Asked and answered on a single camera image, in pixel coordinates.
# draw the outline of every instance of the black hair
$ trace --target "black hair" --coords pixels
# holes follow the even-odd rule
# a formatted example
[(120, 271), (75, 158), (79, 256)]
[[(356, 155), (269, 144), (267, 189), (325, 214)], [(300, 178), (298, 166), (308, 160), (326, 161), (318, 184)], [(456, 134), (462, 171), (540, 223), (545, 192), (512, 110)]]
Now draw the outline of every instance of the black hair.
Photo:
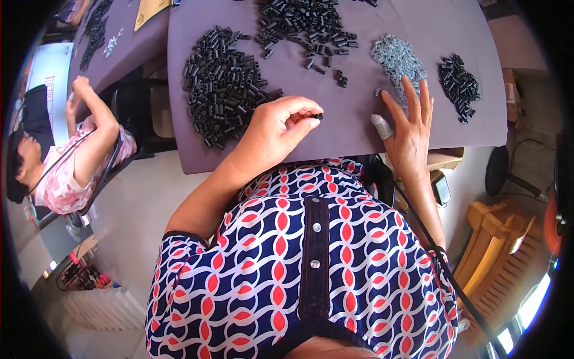
[(24, 130), (16, 130), (10, 134), (6, 160), (6, 195), (9, 200), (18, 204), (28, 195), (28, 186), (16, 179), (24, 165), (24, 158), (18, 153), (18, 146), (23, 137)]

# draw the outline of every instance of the coworker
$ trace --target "coworker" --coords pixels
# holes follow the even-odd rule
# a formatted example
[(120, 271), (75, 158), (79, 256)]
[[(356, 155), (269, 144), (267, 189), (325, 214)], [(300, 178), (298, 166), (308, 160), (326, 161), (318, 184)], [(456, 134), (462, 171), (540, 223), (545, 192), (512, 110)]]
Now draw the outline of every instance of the coworker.
[[(382, 94), (397, 126), (385, 148), (444, 248), (426, 168), (433, 101), (426, 81), (420, 100), (408, 79), (403, 85), (409, 118)], [(300, 96), (259, 106), (237, 147), (172, 215), (147, 306), (152, 358), (449, 354), (457, 313), (438, 265), (444, 250), (433, 251), (416, 223), (365, 190), (357, 162), (276, 167), (322, 112)]]
[[(31, 195), (36, 206), (46, 206), (58, 214), (81, 210), (102, 175), (118, 135), (122, 142), (114, 166), (136, 152), (133, 136), (118, 124), (87, 78), (78, 76), (72, 92), (73, 99), (66, 105), (68, 142), (50, 146), (46, 153), (46, 146), (36, 140), (37, 134), (28, 132), (26, 127), (8, 138), (7, 194), (13, 202), (22, 203), (24, 197)], [(80, 101), (92, 114), (76, 130)]]

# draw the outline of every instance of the fingernail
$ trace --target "fingernail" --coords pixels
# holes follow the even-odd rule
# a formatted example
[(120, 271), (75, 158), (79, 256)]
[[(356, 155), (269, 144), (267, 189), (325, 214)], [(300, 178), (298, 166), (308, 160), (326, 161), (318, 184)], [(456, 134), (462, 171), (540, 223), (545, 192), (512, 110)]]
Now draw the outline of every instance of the fingernail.
[(383, 118), (381, 115), (372, 114), (371, 115), (371, 122), (377, 129), (381, 140), (386, 140), (387, 138), (393, 135), (393, 130), (389, 123)]
[(314, 118), (309, 122), (309, 124), (311, 125), (311, 129), (314, 129), (315, 127), (319, 126), (320, 123), (321, 121), (318, 118)]

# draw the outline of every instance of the purple table cover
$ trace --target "purple table cover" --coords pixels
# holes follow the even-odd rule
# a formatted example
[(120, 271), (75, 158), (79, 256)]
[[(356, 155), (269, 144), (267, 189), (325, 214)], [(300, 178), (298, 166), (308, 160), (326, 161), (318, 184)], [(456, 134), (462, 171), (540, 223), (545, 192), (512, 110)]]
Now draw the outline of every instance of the purple table cover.
[[(166, 50), (169, 10), (160, 11), (138, 31), (134, 32), (138, 8), (139, 0), (114, 0), (104, 15), (104, 18), (109, 17), (106, 23), (105, 44), (96, 50), (90, 61), (90, 66), (85, 72), (82, 72), (80, 71), (80, 63), (89, 43), (87, 36), (82, 37), (80, 42), (80, 37), (84, 33), (90, 14), (86, 15), (73, 40), (75, 49), (68, 76), (68, 93), (72, 91), (72, 82), (78, 75), (89, 78), (90, 86), (96, 93), (100, 93), (145, 61)], [(117, 45), (111, 55), (106, 58), (104, 49), (112, 36), (118, 35), (121, 28), (123, 31), (118, 37)]]
[[(359, 1), (341, 0), (337, 10), (344, 30), (358, 35), (360, 48), (348, 56), (334, 56), (333, 67), (321, 75), (303, 67), (304, 50), (290, 41), (280, 41), (274, 54), (263, 59), (263, 50), (253, 40), (238, 42), (238, 49), (255, 55), (268, 90), (282, 88), (286, 95), (302, 95), (325, 110), (321, 125), (303, 139), (286, 162), (364, 155), (384, 152), (370, 123), (371, 113), (391, 119), (386, 106), (374, 96), (376, 88), (394, 88), (383, 68), (370, 56), (374, 41), (386, 33), (409, 41), (428, 73), (429, 91), (435, 98), (430, 148), (500, 146), (506, 143), (506, 103), (502, 70), (486, 19), (476, 0), (382, 0), (377, 8)], [(170, 10), (168, 33), (169, 97), (181, 166), (186, 174), (213, 171), (229, 154), (208, 149), (195, 133), (188, 116), (183, 70), (191, 46), (215, 25), (255, 36), (258, 11), (253, 1), (183, 1)], [(455, 52), (465, 69), (480, 83), (482, 100), (473, 102), (476, 114), (468, 125), (458, 121), (454, 106), (440, 86), (437, 63)], [(341, 88), (333, 79), (336, 70), (348, 77)]]

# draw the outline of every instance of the window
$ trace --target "window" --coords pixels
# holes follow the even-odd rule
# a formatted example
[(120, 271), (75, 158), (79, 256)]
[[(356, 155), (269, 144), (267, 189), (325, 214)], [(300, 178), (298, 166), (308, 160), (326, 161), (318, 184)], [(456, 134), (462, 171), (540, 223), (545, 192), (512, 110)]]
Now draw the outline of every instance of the window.
[(498, 335), (498, 340), (500, 340), (504, 350), (506, 350), (506, 354), (509, 354), (512, 348), (514, 348), (514, 343), (512, 342), (508, 328), (504, 329), (504, 331)]
[[(554, 262), (553, 266), (550, 268), (549, 273), (552, 275), (554, 269), (557, 268), (558, 262)], [(504, 347), (506, 354), (509, 354), (514, 348), (514, 344), (517, 343), (519, 336), (526, 330), (534, 317), (538, 313), (540, 305), (546, 296), (548, 287), (550, 286), (550, 276), (545, 274), (540, 283), (532, 289), (530, 294), (520, 305), (518, 314), (513, 318), (512, 321), (507, 323), (506, 328), (498, 335), (498, 340)], [(487, 358), (498, 358), (495, 354), (492, 344), (488, 343), (486, 347)]]
[(532, 323), (532, 320), (536, 316), (536, 313), (538, 313), (538, 308), (540, 307), (540, 304), (542, 304), (542, 300), (544, 299), (544, 296), (546, 295), (546, 290), (548, 289), (549, 286), (550, 286), (550, 277), (547, 274), (545, 274), (544, 277), (542, 278), (542, 281), (540, 281), (538, 287), (536, 287), (530, 293), (530, 295), (520, 306), (517, 318), (518, 322), (520, 323), (523, 329), (528, 328), (530, 323)]

